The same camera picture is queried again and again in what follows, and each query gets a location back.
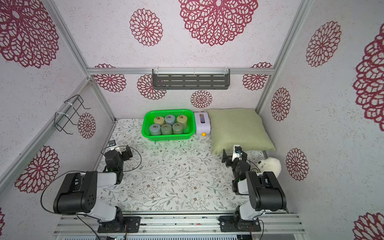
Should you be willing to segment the green canister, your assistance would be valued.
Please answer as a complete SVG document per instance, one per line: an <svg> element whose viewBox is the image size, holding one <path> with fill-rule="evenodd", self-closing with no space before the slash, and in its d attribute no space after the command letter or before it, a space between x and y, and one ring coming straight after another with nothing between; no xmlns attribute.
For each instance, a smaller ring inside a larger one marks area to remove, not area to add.
<svg viewBox="0 0 384 240"><path fill-rule="evenodd" d="M184 133L184 125L181 123L174 123L172 125L172 129L173 129L174 135L179 135Z"/></svg>
<svg viewBox="0 0 384 240"><path fill-rule="evenodd" d="M172 135L173 134L173 126L169 124L164 124L161 126L162 135Z"/></svg>

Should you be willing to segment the blue-grey canister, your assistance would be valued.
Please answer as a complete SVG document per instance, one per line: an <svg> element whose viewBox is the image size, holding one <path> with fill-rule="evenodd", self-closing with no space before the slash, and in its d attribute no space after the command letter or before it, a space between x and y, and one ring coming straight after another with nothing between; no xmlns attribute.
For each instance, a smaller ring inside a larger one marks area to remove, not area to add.
<svg viewBox="0 0 384 240"><path fill-rule="evenodd" d="M159 124L152 124L149 127L151 136L159 136L162 135L162 126Z"/></svg>

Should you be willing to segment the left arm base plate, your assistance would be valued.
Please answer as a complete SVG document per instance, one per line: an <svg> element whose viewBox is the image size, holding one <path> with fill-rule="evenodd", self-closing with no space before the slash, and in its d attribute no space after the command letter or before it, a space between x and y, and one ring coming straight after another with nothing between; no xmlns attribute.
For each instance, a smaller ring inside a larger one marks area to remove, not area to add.
<svg viewBox="0 0 384 240"><path fill-rule="evenodd" d="M98 233L138 233L141 217L123 217L110 222L99 223Z"/></svg>

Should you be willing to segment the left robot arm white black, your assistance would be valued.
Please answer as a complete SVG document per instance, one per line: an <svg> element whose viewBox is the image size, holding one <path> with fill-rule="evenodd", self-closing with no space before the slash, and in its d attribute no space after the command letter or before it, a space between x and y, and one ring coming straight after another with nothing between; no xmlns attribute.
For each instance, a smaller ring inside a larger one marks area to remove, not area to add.
<svg viewBox="0 0 384 240"><path fill-rule="evenodd" d="M118 206L110 206L97 197L98 189L121 184L125 161L133 157L134 149L118 146L115 141L101 151L106 166L99 171L68 171L53 202L52 214L84 216L97 220L95 235L138 233L141 218L125 217Z"/></svg>

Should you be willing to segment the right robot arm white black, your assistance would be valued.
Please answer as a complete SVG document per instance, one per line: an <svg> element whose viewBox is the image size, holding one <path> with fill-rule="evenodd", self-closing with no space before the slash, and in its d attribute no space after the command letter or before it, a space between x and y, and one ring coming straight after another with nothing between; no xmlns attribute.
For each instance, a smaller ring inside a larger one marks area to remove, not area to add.
<svg viewBox="0 0 384 240"><path fill-rule="evenodd" d="M233 216L220 216L221 232L263 232L260 217L267 212L284 210L286 195L277 179L281 162L276 158L253 163L240 146L234 146L231 156L223 151L222 163L233 171L232 191L249 200L236 207Z"/></svg>

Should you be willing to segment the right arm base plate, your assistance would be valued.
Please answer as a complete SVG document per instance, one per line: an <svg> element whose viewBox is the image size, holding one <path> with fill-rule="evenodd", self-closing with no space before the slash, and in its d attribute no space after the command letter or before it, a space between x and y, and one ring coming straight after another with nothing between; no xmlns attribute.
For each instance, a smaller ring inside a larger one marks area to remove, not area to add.
<svg viewBox="0 0 384 240"><path fill-rule="evenodd" d="M261 232L262 227L259 221L244 221L235 216L219 216L221 232Z"/></svg>

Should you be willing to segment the green plastic basket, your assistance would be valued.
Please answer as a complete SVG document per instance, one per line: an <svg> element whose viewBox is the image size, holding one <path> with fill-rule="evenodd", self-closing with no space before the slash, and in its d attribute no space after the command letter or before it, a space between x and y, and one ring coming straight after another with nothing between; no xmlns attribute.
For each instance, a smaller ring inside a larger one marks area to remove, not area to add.
<svg viewBox="0 0 384 240"><path fill-rule="evenodd" d="M191 110L159 110L145 115L142 135L153 142L188 140L196 130L196 121Z"/></svg>

